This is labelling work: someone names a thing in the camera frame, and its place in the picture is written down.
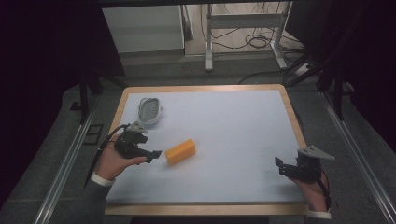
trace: human hand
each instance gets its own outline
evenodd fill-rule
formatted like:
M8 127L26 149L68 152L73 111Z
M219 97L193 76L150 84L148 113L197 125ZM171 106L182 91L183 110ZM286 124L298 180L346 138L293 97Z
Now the human hand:
M323 191L320 188L319 184L315 181L313 183L306 183L304 181L289 178L289 180L293 181L301 190L304 195L306 201L308 202L308 208L310 211L315 212L327 212L326 200L323 195ZM323 185L329 190L329 182L327 176L324 172L322 172L322 176L320 178Z
M118 138L119 135L113 135L111 140L103 149L102 155L99 158L95 173L105 180L114 180L125 170L125 168L131 165L140 164L147 160L146 157L136 157L132 159L123 158L114 148L114 144Z

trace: wall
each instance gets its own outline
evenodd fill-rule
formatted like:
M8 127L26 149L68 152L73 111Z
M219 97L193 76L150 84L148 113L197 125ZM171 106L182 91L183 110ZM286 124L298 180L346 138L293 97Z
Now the wall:
M180 6L104 8L118 53L184 49Z

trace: floor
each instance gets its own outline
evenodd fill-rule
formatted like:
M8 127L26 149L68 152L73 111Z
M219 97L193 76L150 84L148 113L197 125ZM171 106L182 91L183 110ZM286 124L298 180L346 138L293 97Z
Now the floor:
M127 77L120 77L120 80L129 86L228 85L237 84L249 74L267 71L268 73L244 79L242 84L282 82L283 74L272 72L277 68L272 53L223 57L218 59L216 70L211 73L205 71L204 57L180 59L177 56L173 58L172 63L169 62L172 59L169 56L164 56L168 60L166 63L158 63L160 60L153 61L146 58L140 59L139 62L142 64L128 64L132 60L123 58ZM287 88L287 91L296 113L301 118L307 144L315 144L336 158L335 162L323 162L331 182L333 218L336 223L387 223L376 203L376 197L368 187L368 182L332 121L323 99L316 91L314 84L317 78L311 77L295 87ZM100 96L90 95L92 103L90 108L94 113L91 125L102 127L99 142L103 141L105 133L109 132L111 120L122 94L122 88L114 83L106 79L102 79L101 82L105 87L104 93ZM99 97L99 100L94 104L96 97ZM70 111L70 106L78 101L78 87L64 93L64 106L42 148L2 207L0 223L32 223L37 218L37 212L41 211L41 206L48 201L52 181L57 176L66 152L74 144L76 134L81 128L79 111ZM396 171L394 166L396 156L359 115L347 96L343 102L344 116L349 130L361 147L363 155L370 158L368 162L388 196L395 202L396 182L393 174ZM54 201L46 219L47 223L57 223L65 209L81 193L97 149L94 137L85 136L82 141L75 161L71 163L68 177L63 178L64 185L58 188L59 199ZM131 220L133 218L129 216L106 216L105 223L127 224ZM269 223L274 224L304 223L304 218L300 216L270 216L268 220Z
M281 13L285 2L272 3L244 3L244 4L214 4L212 5L212 15L215 14L252 14L252 13ZM186 55L205 53L206 46L206 12L207 5L188 6L189 16L192 23L193 39L186 40ZM247 40L252 35L260 35L264 38L252 40L251 45L247 45ZM271 50L268 41L275 38L276 29L266 27L247 28L247 29L221 29L212 30L213 52L263 52ZM290 49L301 49L303 45L295 40L292 35L283 33L280 44Z

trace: cable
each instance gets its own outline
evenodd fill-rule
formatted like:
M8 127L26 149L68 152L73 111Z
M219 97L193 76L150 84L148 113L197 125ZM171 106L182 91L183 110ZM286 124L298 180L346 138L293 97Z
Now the cable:
M93 158L90 170L88 171L88 175L85 178L85 184L84 184L84 188L87 185L88 181L91 178L91 175L93 174L93 169L96 166L96 163L98 162L100 156L102 155L103 149L105 148L107 142L111 139L111 137L121 128L125 129L129 126L129 124L122 124L121 126L117 127L115 130L113 130L113 132L111 132L111 134L109 134L105 140L103 141L103 143L99 146L99 148L96 151L95 157Z
M256 3L256 6L255 6L254 8L256 8L258 5L259 5L259 3ZM254 11L254 8L253 8L253 9L251 9L251 12L250 12L250 13L253 13L253 11Z
M201 15L200 15L200 17L201 17L201 32L202 32L202 36L203 36L204 40L207 41L207 39L206 39L206 37L205 37L204 26L203 26L203 23L202 23L202 14L203 14L203 12L202 12L202 5L201 5L201 7L200 7L200 12L201 12L201 13L200 13L200 14L201 14ZM227 49L241 49L241 48L246 47L247 45L250 45L251 47L253 47L253 48L255 48L255 49L265 48L266 46L268 46L268 45L271 43L272 38L274 37L274 30L273 30L273 32L272 32L272 34L271 34L271 37L268 38L268 37L265 36L265 35L255 35L254 33L255 33L256 29L257 29L257 28L255 28L255 29L253 30L253 32L252 32L251 35L247 35L247 36L245 37L245 42L246 42L245 45L242 45L242 46L239 46L239 47L230 47L230 46L226 46L226 45L224 45L224 44L221 44L221 43L219 43L219 42L212 42L212 44L220 45L220 46L223 46L224 48L227 48ZM233 32L235 32L235 31L237 31L237 30L240 30L240 28L231 30L230 32L228 32L228 33L226 33L226 34L223 34L223 35L213 36L213 35L211 34L211 36L212 36L213 38L220 38L220 37L223 37L223 36L225 36L225 35L229 35L230 33L233 33ZM263 41L264 43L263 43L263 45L256 45L256 44L253 44L253 41L254 41L254 40Z
M292 59L288 58L288 56L286 56L287 54L290 54L290 53L300 53L300 52L288 51L288 52L284 52L284 53L283 53L283 57L284 57L286 60L288 60L288 61L291 62L291 63L295 63L297 60L292 60Z
M305 137L305 130L304 130L303 122L302 122L302 120L301 120L301 116L300 116L300 114L297 112L296 108L295 108L293 105L291 105L291 108L293 108L294 115L296 116L297 121L298 121L298 123L299 123L299 125L300 125L301 132L303 133L303 137Z
M280 2L277 3L276 13L279 10Z
M296 60L294 62L294 64L292 64L288 69L284 69L284 70L277 70L277 71L267 71L267 72L258 72L258 73L253 73L251 75L248 75L246 77L243 77L241 80L239 80L238 85L240 85L243 81L245 81L246 79L250 78L250 77L255 77L258 75L262 75L262 74L268 74L268 73L287 73L289 71L291 71L292 69L294 69L296 66L300 65L301 62L303 62L307 57L309 56L308 53L304 53L298 60Z
M271 3L269 2L268 5L267 5L267 13L268 13L268 8L270 7L270 4L271 4Z
M301 43L301 41L298 40L298 39L293 39L293 38L287 37L287 36L285 36L285 35L282 35L282 37L283 37L283 38L286 38L286 39L289 39L289 40L292 40L292 41L295 41L295 42Z
M225 5L226 4L224 4L224 9L228 12L228 14L231 14L230 11L227 9L227 7Z

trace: aluminum rail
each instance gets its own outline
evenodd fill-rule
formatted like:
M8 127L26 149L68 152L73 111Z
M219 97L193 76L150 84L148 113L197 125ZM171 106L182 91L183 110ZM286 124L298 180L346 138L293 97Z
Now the aluminum rail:
M76 136L73 139L73 142L68 149L64 160L61 163L58 173L56 174L51 186L49 187L49 192L47 193L43 203L41 204L40 209L38 210L37 216L35 217L34 221L35 224L49 223L56 203L58 202L62 190L64 189L64 184L67 180L67 177L69 177L70 171L76 160L76 156L79 152L79 149L81 148L85 134L91 124L99 100L100 95L94 95L92 97L90 104L90 114L86 118L86 121L79 126L78 132L76 133Z
M358 169L361 171L361 175L364 181L366 182L370 191L373 193L375 200L378 203L379 208L382 210L382 213L384 214L388 223L396 223L396 210L392 200L385 191L384 186L376 178L375 173L371 169L367 160L364 158L364 155L361 153L361 149L359 148L359 145L356 143L355 139L350 133L347 125L343 121L341 121L335 114L330 96L327 93L321 91L319 92L319 95L322 98L324 104L326 105L327 110L332 117L332 121L342 135L346 147L349 149L349 152L352 156L352 159L355 161Z

